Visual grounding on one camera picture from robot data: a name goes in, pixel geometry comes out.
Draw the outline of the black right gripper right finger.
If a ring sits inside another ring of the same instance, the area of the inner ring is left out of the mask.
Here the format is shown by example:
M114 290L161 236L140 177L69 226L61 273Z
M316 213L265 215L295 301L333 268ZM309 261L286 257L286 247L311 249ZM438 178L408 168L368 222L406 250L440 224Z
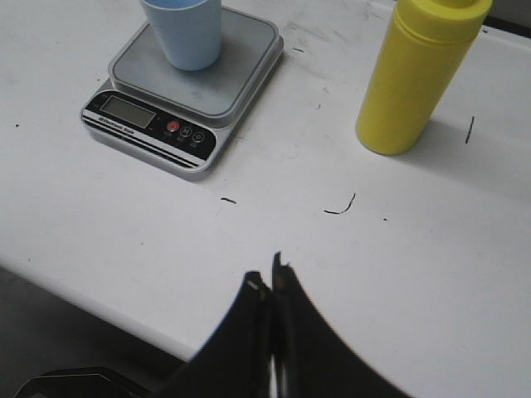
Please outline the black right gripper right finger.
M331 328L292 267L276 253L274 361L279 397L407 397L360 358Z

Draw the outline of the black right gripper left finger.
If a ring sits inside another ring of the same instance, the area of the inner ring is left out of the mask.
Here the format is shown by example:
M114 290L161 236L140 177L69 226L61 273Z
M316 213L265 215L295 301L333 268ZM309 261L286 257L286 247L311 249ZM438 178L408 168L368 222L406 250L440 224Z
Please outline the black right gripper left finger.
M245 273L224 319L155 397L268 397L272 293L257 271Z

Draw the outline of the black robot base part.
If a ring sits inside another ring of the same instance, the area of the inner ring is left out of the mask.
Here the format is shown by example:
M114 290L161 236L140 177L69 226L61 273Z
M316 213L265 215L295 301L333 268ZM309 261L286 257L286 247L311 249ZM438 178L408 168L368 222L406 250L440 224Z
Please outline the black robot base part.
M47 372L26 381L15 397L150 397L144 386L105 367Z

